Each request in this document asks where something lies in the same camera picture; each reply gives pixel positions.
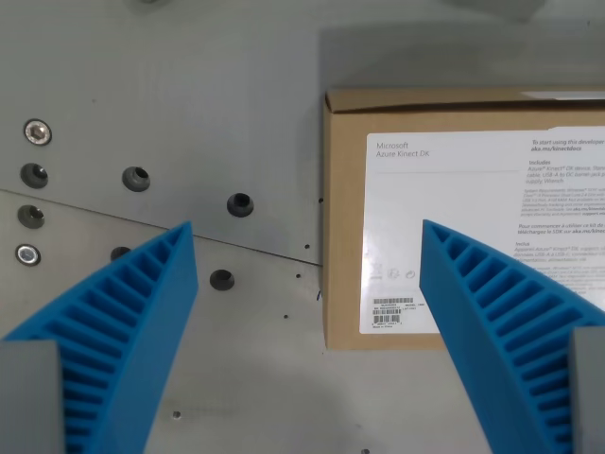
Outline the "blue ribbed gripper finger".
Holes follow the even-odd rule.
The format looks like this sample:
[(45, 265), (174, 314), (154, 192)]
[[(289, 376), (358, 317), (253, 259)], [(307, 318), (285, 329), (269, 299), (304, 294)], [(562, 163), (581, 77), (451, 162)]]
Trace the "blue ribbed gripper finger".
[(68, 453), (142, 453), (198, 293), (185, 222), (91, 274), (12, 329), (60, 353)]
[(420, 288), (493, 452), (603, 451), (601, 309), (430, 220)]

